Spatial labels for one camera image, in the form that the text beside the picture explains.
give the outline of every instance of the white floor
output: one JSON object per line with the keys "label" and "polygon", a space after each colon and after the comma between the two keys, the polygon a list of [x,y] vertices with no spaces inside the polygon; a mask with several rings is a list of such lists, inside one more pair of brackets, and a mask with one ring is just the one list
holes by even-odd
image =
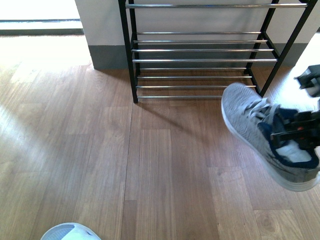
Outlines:
{"label": "white floor", "polygon": [[75,0],[0,0],[0,20],[79,18]]}

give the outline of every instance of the white shoe sole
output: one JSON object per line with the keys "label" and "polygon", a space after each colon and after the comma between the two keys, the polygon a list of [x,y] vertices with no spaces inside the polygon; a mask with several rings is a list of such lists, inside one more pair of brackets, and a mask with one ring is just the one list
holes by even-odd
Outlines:
{"label": "white shoe sole", "polygon": [[282,177],[279,173],[277,173],[276,170],[274,170],[269,163],[265,160],[264,156],[250,143],[248,142],[245,138],[243,138],[235,129],[234,127],[231,125],[231,123],[229,122],[224,108],[223,108],[223,102],[221,100],[221,112],[222,112],[222,117],[224,120],[224,123],[226,125],[226,127],[228,128],[228,130],[234,135],[236,136],[237,139],[243,141],[245,144],[249,145],[249,147],[251,149],[253,149],[255,151],[255,153],[259,156],[260,158],[260,162],[262,163],[263,167],[266,169],[266,171],[268,172],[268,174],[273,178],[273,180],[275,180],[281,187],[288,189],[290,191],[294,191],[294,192],[304,192],[307,190],[312,189],[313,187],[315,187],[319,181],[320,181],[320,173],[317,174],[317,176],[314,179],[311,179],[310,181],[306,181],[306,182],[291,182],[287,179],[285,179],[284,177]]}

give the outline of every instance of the sneaker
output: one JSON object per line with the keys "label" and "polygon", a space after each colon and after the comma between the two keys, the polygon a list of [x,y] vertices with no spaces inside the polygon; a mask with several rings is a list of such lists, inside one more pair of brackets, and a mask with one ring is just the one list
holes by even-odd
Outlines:
{"label": "sneaker", "polygon": [[221,99],[223,120],[229,131],[249,145],[261,158],[270,176],[283,188],[302,192],[320,180],[315,150],[301,150],[294,140],[275,147],[271,134],[285,132],[283,120],[293,118],[295,109],[272,105],[242,83],[233,83]]}

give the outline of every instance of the doorway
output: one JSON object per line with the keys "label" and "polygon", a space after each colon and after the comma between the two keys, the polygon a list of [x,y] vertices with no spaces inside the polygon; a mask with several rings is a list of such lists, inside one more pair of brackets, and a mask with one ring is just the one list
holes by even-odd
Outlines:
{"label": "doorway", "polygon": [[0,0],[0,35],[83,34],[75,0]]}

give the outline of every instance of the chrome rod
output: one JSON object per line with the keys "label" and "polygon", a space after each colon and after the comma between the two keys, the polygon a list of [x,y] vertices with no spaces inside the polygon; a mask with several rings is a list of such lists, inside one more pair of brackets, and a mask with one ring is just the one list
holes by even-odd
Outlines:
{"label": "chrome rod", "polygon": [[200,95],[200,96],[138,96],[138,99],[220,99],[222,96]]}
{"label": "chrome rod", "polygon": [[222,89],[227,88],[227,85],[193,85],[193,86],[136,86],[137,89]]}
{"label": "chrome rod", "polygon": [[140,80],[146,79],[251,79],[252,76],[138,76]]}
{"label": "chrome rod", "polygon": [[226,52],[226,53],[242,53],[242,52],[272,52],[273,49],[133,49],[133,53],[180,53],[180,52]]}
{"label": "chrome rod", "polygon": [[195,32],[137,32],[138,35],[256,35],[261,34],[260,31],[195,31]]}
{"label": "chrome rod", "polygon": [[127,9],[176,8],[176,9],[276,9],[276,8],[306,8],[307,3],[277,3],[277,4],[126,4]]}
{"label": "chrome rod", "polygon": [[134,40],[135,44],[255,44],[268,40]]}
{"label": "chrome rod", "polygon": [[196,70],[196,71],[208,71],[208,70],[214,70],[214,71],[220,71],[220,70],[228,70],[228,71],[236,71],[236,70],[246,70],[246,67],[145,67],[140,68],[142,71],[172,71],[172,70]]}
{"label": "chrome rod", "polygon": [[134,59],[134,63],[275,63],[277,59]]}

